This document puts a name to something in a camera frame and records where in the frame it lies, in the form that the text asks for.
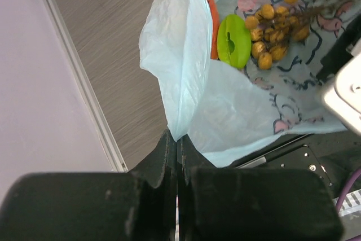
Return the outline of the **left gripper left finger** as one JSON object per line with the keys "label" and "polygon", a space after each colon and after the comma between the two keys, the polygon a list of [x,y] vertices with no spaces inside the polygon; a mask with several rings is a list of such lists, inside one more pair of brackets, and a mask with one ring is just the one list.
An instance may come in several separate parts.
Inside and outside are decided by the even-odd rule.
{"label": "left gripper left finger", "polygon": [[177,144],[126,173],[32,173],[1,205],[2,240],[174,240]]}

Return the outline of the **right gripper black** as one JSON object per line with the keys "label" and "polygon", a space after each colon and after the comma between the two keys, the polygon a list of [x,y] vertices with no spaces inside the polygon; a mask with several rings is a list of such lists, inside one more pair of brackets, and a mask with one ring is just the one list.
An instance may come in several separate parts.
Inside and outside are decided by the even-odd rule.
{"label": "right gripper black", "polygon": [[337,72],[351,60],[353,49],[360,41],[360,15],[358,15],[343,32],[340,38],[331,47],[328,53],[321,59],[322,68],[317,73],[317,80],[326,83],[330,76]]}

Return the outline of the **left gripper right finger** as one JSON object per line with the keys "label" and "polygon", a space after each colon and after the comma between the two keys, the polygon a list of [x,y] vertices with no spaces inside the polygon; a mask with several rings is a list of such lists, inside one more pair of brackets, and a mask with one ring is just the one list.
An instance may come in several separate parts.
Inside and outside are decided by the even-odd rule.
{"label": "left gripper right finger", "polygon": [[216,168],[177,143],[180,240],[340,240],[323,180],[308,169]]}

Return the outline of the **green fake fruit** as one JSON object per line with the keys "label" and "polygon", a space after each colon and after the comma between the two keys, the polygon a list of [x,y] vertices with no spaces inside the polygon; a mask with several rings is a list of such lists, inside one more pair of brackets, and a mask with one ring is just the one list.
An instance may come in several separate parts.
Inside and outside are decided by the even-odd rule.
{"label": "green fake fruit", "polygon": [[217,51],[220,61],[236,69],[243,69],[252,48],[250,30],[244,20],[235,15],[227,15],[221,22],[217,35]]}

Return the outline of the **light blue plastic bag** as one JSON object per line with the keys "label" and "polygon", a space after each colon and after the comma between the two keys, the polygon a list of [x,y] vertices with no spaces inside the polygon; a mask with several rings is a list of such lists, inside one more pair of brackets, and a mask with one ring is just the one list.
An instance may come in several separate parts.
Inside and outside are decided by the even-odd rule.
{"label": "light blue plastic bag", "polygon": [[[253,15],[283,0],[216,0],[220,17]],[[311,0],[299,0],[302,10]],[[206,0],[154,0],[139,40],[140,67],[159,82],[174,139],[188,135],[224,167],[285,134],[325,134],[344,125],[316,100],[322,57],[360,13],[343,3],[315,20],[304,43],[290,46],[268,71],[254,59],[243,69],[210,57],[212,19]]]}

